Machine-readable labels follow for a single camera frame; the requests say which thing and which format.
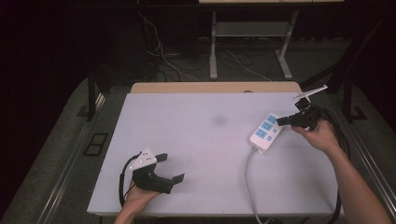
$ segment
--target dark background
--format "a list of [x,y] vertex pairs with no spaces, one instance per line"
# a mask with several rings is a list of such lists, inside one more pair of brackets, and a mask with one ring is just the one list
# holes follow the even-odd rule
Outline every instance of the dark background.
[[[150,57],[146,53],[151,37],[142,32],[144,26],[135,11],[75,8],[75,3],[0,0],[3,143],[0,149],[0,217],[62,113],[67,99],[87,77],[90,68],[94,68],[101,91],[108,91],[115,84],[131,85],[148,80],[152,74]],[[84,3],[98,4],[100,1],[86,0]],[[142,3],[156,4],[149,0]],[[350,39],[351,47],[343,58],[345,63],[335,71],[337,80],[342,82],[345,76],[353,77],[354,83],[363,89],[396,130],[393,99],[396,96],[395,13],[384,19],[348,74],[343,73],[361,47],[363,38],[392,6],[393,1],[373,0],[346,1],[342,7],[304,7],[293,39]],[[239,12],[223,10],[221,15],[225,19],[232,17],[238,20],[263,17],[261,9],[248,14]],[[273,19],[284,12],[279,8]],[[172,13],[155,10],[143,13],[156,22],[164,44],[188,53],[196,50],[193,44],[196,37],[210,34],[210,11],[178,9]],[[137,76],[136,71],[146,75]]]

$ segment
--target gray floor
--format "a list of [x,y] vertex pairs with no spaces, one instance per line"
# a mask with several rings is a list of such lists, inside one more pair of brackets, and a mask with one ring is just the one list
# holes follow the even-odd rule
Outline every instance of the gray floor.
[[[220,41],[218,44],[218,81],[265,81],[266,79],[262,76],[273,81],[284,81],[274,54],[274,50],[280,44],[281,42],[277,40],[263,39],[253,44],[249,43],[247,49],[246,43],[222,43]],[[304,81],[337,62],[348,44],[345,40],[291,43],[286,59],[293,74],[293,80]],[[168,61],[174,63],[178,70],[184,69],[184,74],[180,76],[181,81],[195,81],[194,78],[200,81],[211,81],[207,63],[208,48],[205,44],[203,46],[199,57],[185,58],[167,55]],[[245,67],[260,76],[241,68],[234,57],[224,50],[232,52],[234,57],[245,64]],[[173,51],[167,49],[165,53],[171,54]],[[177,74],[171,68],[160,66],[160,69],[162,73],[158,74],[157,81],[165,81],[165,77],[167,81],[172,81],[172,78],[178,79]],[[312,84],[312,89],[323,85],[326,81],[327,78],[323,78]],[[114,221],[114,217],[99,218],[88,214],[86,210],[106,155],[106,147],[117,124],[125,95],[129,90],[128,86],[115,86],[111,93],[104,95],[103,101],[99,101],[101,104],[98,104],[98,112],[94,119],[87,122],[86,117],[80,116],[81,108],[87,105],[86,80],[76,88],[30,173],[4,215],[2,224],[36,223],[37,221],[38,223],[112,223]],[[336,95],[327,95],[322,92],[312,96],[311,99],[314,104],[322,105],[337,114],[341,110],[341,96],[341,91]],[[351,135],[351,129],[357,132],[383,176],[388,180],[389,187],[396,189],[392,174],[396,166],[395,133],[358,88],[354,88],[353,91],[353,105],[359,106],[368,119],[356,120],[353,124],[348,124],[340,116],[340,122],[348,139],[356,139],[352,136],[353,134]],[[109,134],[106,146],[99,157],[83,156],[82,151],[94,133]],[[377,184],[359,156],[357,151],[359,146],[355,141],[351,142],[352,162],[381,198]],[[280,219],[285,224],[294,224],[301,223],[304,217],[280,217]],[[328,217],[311,217],[305,223],[326,223],[328,219]],[[170,220],[159,218],[155,221],[156,223],[256,223],[252,218],[173,218]],[[346,223],[346,221],[340,217],[336,223]]]

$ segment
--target wooden table edge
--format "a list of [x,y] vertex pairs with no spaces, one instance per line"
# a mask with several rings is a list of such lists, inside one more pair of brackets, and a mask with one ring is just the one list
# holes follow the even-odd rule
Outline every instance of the wooden table edge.
[[301,92],[298,83],[284,82],[137,82],[131,93]]

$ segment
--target white table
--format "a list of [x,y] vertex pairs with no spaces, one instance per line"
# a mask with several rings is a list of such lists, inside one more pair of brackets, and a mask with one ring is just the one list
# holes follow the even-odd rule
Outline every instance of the white table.
[[[218,91],[221,85],[208,86]],[[149,147],[156,154],[168,153],[168,160],[158,163],[157,175],[171,178],[185,173],[185,178],[171,194],[156,197],[141,216],[252,216],[244,180],[251,150],[248,138],[268,113],[288,116],[298,112],[292,101],[297,91],[180,92],[183,88],[174,88],[174,93],[128,94],[89,213],[115,216],[120,211],[118,184],[122,167],[130,157]],[[252,158],[248,172],[261,216],[333,212],[337,184],[330,162],[288,126],[266,154]],[[125,179],[127,190],[130,172]]]

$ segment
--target white cable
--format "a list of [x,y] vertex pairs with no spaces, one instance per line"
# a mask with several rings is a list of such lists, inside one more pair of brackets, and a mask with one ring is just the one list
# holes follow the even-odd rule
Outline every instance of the white cable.
[[189,75],[187,75],[187,74],[185,74],[185,73],[183,73],[183,72],[180,72],[180,71],[177,70],[171,63],[169,63],[169,62],[166,60],[166,57],[165,57],[165,55],[163,54],[163,43],[161,42],[161,40],[160,40],[160,38],[158,37],[158,34],[157,34],[157,27],[156,27],[154,24],[152,24],[149,20],[147,20],[140,12],[138,12],[138,14],[139,14],[139,16],[140,16],[145,22],[147,22],[148,24],[150,24],[150,25],[154,28],[154,33],[155,33],[155,35],[156,35],[156,37],[157,37],[157,40],[158,40],[158,47],[157,47],[155,50],[160,49],[160,53],[161,53],[161,56],[163,56],[163,60],[164,60],[166,63],[168,63],[169,66],[171,66],[173,69],[175,69],[175,70],[176,70],[178,73],[180,73],[181,75],[183,75],[183,76],[185,76],[185,77],[193,78],[193,79],[195,79],[195,81],[199,81],[199,79],[196,78],[196,77],[192,77],[192,76],[189,76]]
[[159,55],[159,54],[151,53],[150,51],[148,51],[148,54],[151,54],[152,56],[155,56],[155,57],[161,56],[161,55]]
[[265,76],[263,76],[263,75],[261,75],[261,74],[258,74],[258,73],[256,73],[256,72],[253,72],[253,71],[251,71],[250,69],[248,69],[248,68],[246,68],[230,51],[228,51],[228,50],[224,50],[225,52],[227,52],[227,53],[229,53],[231,56],[233,56],[233,58],[245,69],[245,70],[247,70],[248,72],[250,72],[250,73],[252,73],[252,74],[254,74],[254,75],[257,75],[257,76],[259,76],[259,77],[263,77],[263,78],[265,78],[265,79],[267,79],[268,81],[273,81],[273,80],[271,80],[271,79],[269,79],[268,77],[265,77]]
[[250,159],[251,159],[251,157],[253,156],[253,154],[255,152],[257,152],[257,148],[254,147],[251,150],[251,152],[250,152],[250,154],[248,155],[248,158],[247,158],[247,163],[245,165],[245,183],[247,185],[248,196],[250,197],[251,207],[253,208],[254,216],[256,217],[257,222],[259,222],[260,224],[268,224],[271,221],[271,218],[268,217],[268,219],[264,223],[262,223],[260,221],[260,219],[259,219],[259,215],[257,214],[256,204],[254,203],[254,199],[253,199],[253,193],[250,190],[250,185],[249,185],[249,182],[248,182],[248,166],[249,166]]

